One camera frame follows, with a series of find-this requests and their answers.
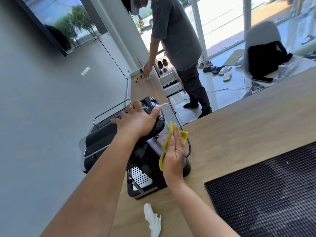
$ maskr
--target television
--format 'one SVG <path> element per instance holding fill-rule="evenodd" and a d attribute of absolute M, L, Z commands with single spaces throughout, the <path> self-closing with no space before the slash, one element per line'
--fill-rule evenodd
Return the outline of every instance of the television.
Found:
<path fill-rule="evenodd" d="M 66 57 L 107 32 L 90 0 L 17 0 Z"/>

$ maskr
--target black bag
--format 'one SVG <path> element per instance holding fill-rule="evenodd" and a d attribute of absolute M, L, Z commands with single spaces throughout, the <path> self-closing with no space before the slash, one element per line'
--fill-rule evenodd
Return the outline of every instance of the black bag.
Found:
<path fill-rule="evenodd" d="M 252 76 L 266 76 L 276 71 L 279 65 L 288 62 L 293 54 L 287 53 L 280 41 L 251 46 L 248 49 L 248 71 Z"/>

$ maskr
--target forearm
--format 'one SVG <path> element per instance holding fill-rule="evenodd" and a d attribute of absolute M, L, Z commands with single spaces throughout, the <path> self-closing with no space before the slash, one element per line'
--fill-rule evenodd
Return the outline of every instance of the forearm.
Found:
<path fill-rule="evenodd" d="M 159 48 L 159 43 L 160 40 L 151 37 L 150 39 L 150 53 L 149 53 L 149 60 L 148 60 L 148 65 L 152 66 L 155 62 L 157 53 L 158 53 L 158 48 Z"/>
<path fill-rule="evenodd" d="M 115 136 L 42 237 L 110 235 L 126 165 L 136 141 L 120 133 Z"/>
<path fill-rule="evenodd" d="M 170 190 L 195 237 L 239 236 L 185 183 Z"/>

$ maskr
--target wall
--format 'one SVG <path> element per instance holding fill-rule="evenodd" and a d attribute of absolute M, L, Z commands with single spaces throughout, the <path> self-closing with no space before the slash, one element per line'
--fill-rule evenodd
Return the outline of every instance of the wall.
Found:
<path fill-rule="evenodd" d="M 128 14 L 121 0 L 91 0 L 91 2 L 133 71 L 139 68 L 134 56 L 138 57 L 144 65 L 148 61 L 148 50 L 132 16 Z"/>
<path fill-rule="evenodd" d="M 0 70 L 0 235 L 39 236 L 85 176 L 79 140 L 127 80 L 98 40 L 64 58 L 14 0 L 0 0 Z"/>

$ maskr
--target black rubber mat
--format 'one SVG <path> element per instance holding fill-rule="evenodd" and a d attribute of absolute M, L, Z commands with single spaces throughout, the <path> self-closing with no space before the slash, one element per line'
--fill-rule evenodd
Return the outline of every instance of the black rubber mat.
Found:
<path fill-rule="evenodd" d="M 316 142 L 205 183 L 240 236 L 316 236 Z"/>

